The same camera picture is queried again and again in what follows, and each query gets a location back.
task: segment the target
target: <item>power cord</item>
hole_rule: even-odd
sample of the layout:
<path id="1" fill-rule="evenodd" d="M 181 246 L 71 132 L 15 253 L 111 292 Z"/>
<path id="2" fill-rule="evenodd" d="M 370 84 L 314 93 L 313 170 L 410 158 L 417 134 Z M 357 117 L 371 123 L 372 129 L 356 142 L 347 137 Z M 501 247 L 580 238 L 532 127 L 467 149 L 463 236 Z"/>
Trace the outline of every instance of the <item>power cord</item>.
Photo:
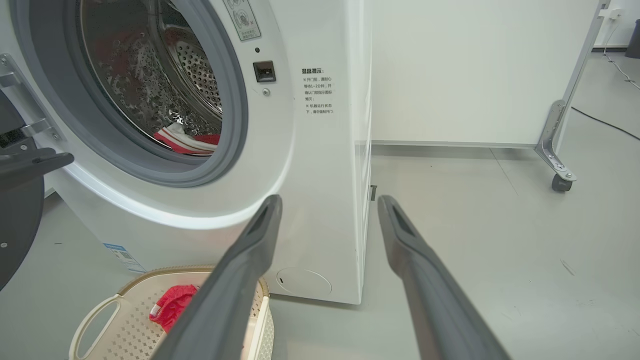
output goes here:
<path id="1" fill-rule="evenodd" d="M 588 117 L 588 118 L 590 118 L 590 119 L 593 119 L 593 120 L 595 120 L 595 121 L 597 121 L 597 122 L 601 122 L 601 123 L 603 123 L 603 124 L 605 124 L 605 125 L 607 125 L 607 126 L 611 126 L 611 127 L 613 127 L 614 129 L 620 130 L 620 131 L 622 131 L 623 133 L 625 133 L 625 134 L 627 134 L 627 135 L 631 136 L 632 138 L 635 138 L 636 140 L 640 140 L 640 138 L 639 138 L 639 137 L 637 137 L 636 135 L 633 135 L 632 133 L 629 133 L 627 130 L 620 129 L 618 126 L 611 125 L 610 123 L 608 123 L 608 122 L 604 122 L 604 121 L 602 121 L 602 120 L 600 120 L 600 119 L 596 119 L 596 118 L 592 117 L 591 115 L 589 115 L 589 114 L 587 114 L 587 113 L 584 113 L 584 112 L 582 112 L 582 111 L 580 111 L 580 110 L 578 110 L 578 109 L 574 108 L 573 106 L 571 107 L 571 109 L 574 109 L 575 111 L 577 111 L 577 112 L 579 112 L 579 113 L 583 114 L 584 116 L 586 116 L 586 117 Z"/>
<path id="2" fill-rule="evenodd" d="M 609 34 L 609 37 L 607 38 L 607 41 L 604 43 L 604 56 L 607 57 L 607 59 L 609 59 L 609 62 L 612 63 L 613 65 L 616 66 L 616 68 L 618 69 L 618 71 L 620 71 L 620 74 L 623 74 L 625 78 L 627 78 L 626 82 L 630 83 L 631 85 L 633 85 L 636 89 L 640 90 L 640 86 L 638 86 L 636 84 L 635 81 L 631 80 L 631 78 L 629 77 L 629 75 L 627 75 L 624 71 L 622 71 L 622 69 L 618 66 L 618 64 L 616 64 L 615 61 L 613 61 L 610 57 L 609 54 L 607 54 L 607 45 L 609 45 L 609 40 L 611 40 L 611 37 L 613 36 L 613 33 L 616 32 L 616 30 L 618 29 L 618 27 L 620 26 L 620 21 L 617 22 L 616 27 L 613 28 L 613 31 L 611 32 L 611 34 Z"/>

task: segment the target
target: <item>floor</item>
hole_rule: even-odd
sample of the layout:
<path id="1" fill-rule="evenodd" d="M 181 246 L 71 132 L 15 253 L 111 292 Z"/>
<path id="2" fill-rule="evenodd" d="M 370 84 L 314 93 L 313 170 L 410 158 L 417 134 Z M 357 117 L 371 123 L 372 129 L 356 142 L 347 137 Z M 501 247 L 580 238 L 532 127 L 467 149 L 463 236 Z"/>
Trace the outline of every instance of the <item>floor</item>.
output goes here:
<path id="1" fill-rule="evenodd" d="M 614 59 L 640 81 L 640 60 Z M 573 105 L 640 130 L 640 92 L 611 67 L 593 55 Z M 399 201 L 513 359 L 637 359 L 640 143 L 573 111 L 560 155 L 579 178 L 568 193 L 550 189 L 533 151 L 509 149 L 375 148 L 372 184 Z M 46 206 L 0 292 L 2 359 L 66 359 L 84 315 L 133 278 L 56 194 Z M 361 305 L 273 297 L 271 309 L 276 360 L 419 358 L 375 206 Z"/>

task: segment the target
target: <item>black cable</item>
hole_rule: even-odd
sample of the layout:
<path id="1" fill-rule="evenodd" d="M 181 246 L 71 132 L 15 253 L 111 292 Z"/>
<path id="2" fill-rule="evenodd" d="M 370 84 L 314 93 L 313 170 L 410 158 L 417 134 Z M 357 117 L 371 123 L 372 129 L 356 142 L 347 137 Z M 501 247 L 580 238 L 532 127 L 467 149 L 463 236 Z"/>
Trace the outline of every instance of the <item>black cable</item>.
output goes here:
<path id="1" fill-rule="evenodd" d="M 578 109 L 574 108 L 573 106 L 571 107 L 571 109 L 574 109 L 575 111 L 577 111 L 577 112 L 579 112 L 579 113 L 583 114 L 584 116 L 586 116 L 586 117 L 588 117 L 588 118 L 590 118 L 590 119 L 593 119 L 593 120 L 595 120 L 595 121 L 597 121 L 597 122 L 601 122 L 601 123 L 603 123 L 603 124 L 605 124 L 605 125 L 608 125 L 608 126 L 613 127 L 614 129 L 618 129 L 618 130 L 622 131 L 623 133 L 625 133 L 625 134 L 627 134 L 627 135 L 629 135 L 629 136 L 631 136 L 631 137 L 635 138 L 636 140 L 640 140 L 640 138 L 639 138 L 639 137 L 637 137 L 636 135 L 633 135 L 632 133 L 629 133 L 627 130 L 620 129 L 618 126 L 611 125 L 610 123 L 608 123 L 608 122 L 604 122 L 604 121 L 602 121 L 602 120 L 600 120 L 600 119 L 596 119 L 596 118 L 592 117 L 591 115 L 589 115 L 589 114 L 585 114 L 585 113 L 583 113 L 582 111 L 580 111 L 580 110 L 578 110 Z"/>

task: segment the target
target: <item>front-loading washing machine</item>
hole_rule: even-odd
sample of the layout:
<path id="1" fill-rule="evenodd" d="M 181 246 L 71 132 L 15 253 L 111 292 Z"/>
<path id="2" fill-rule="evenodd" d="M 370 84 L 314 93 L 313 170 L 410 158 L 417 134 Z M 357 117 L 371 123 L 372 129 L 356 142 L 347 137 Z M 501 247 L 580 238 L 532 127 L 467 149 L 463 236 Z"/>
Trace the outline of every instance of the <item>front-loading washing machine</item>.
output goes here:
<path id="1" fill-rule="evenodd" d="M 138 272 L 215 263 L 278 193 L 269 290 L 360 303 L 367 1 L 0 3 L 0 85 L 24 136 L 75 156 L 47 181 L 105 251 Z"/>

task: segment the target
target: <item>whiteboard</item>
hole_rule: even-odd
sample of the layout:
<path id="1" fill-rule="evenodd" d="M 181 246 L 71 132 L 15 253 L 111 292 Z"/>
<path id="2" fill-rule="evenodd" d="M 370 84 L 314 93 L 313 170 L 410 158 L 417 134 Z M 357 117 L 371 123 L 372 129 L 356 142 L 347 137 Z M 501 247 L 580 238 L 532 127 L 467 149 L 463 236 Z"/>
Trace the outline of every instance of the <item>whiteboard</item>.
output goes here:
<path id="1" fill-rule="evenodd" d="M 600 4 L 372 1 L 372 140 L 425 144 L 536 144 Z"/>

